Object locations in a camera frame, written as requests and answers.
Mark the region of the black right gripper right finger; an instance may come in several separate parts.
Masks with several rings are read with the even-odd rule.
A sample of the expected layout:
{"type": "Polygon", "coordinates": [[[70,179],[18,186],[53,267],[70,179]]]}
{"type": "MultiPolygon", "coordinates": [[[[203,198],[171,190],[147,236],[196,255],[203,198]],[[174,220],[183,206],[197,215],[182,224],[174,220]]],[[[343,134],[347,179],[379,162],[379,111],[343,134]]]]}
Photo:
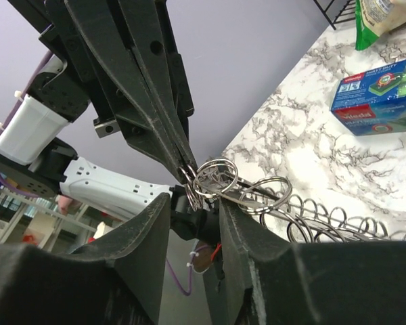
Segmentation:
{"type": "Polygon", "coordinates": [[[406,324],[406,242],[293,244],[220,204],[230,324],[406,324]]]}

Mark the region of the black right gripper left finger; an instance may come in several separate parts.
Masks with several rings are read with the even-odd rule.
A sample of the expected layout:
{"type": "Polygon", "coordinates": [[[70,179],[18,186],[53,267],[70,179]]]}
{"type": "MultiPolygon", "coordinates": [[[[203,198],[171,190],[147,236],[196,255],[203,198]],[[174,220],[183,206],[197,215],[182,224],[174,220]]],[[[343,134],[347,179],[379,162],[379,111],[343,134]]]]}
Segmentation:
{"type": "Polygon", "coordinates": [[[157,324],[171,200],[70,254],[0,244],[0,324],[157,324]]]}

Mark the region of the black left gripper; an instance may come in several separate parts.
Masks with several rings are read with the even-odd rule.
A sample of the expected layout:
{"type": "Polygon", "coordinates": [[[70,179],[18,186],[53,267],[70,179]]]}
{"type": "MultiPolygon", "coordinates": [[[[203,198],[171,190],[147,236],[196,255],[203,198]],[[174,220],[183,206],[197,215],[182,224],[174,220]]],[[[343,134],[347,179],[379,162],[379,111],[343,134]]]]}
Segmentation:
{"type": "Polygon", "coordinates": [[[13,1],[58,67],[36,74],[28,92],[74,122],[93,105],[127,144],[179,182],[196,168],[194,113],[165,1],[13,1]]]}

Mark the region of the steel key ring organiser disc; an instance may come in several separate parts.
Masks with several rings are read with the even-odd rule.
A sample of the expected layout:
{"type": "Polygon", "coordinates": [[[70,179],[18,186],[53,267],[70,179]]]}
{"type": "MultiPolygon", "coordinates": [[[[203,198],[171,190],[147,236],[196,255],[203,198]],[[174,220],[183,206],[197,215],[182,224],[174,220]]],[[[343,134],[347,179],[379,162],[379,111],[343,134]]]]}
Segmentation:
{"type": "Polygon", "coordinates": [[[251,182],[238,173],[234,162],[215,158],[195,170],[181,167],[185,191],[194,210],[224,199],[289,242],[406,241],[406,230],[389,232],[373,217],[350,217],[342,207],[327,209],[293,192],[285,177],[270,176],[251,182]]]}

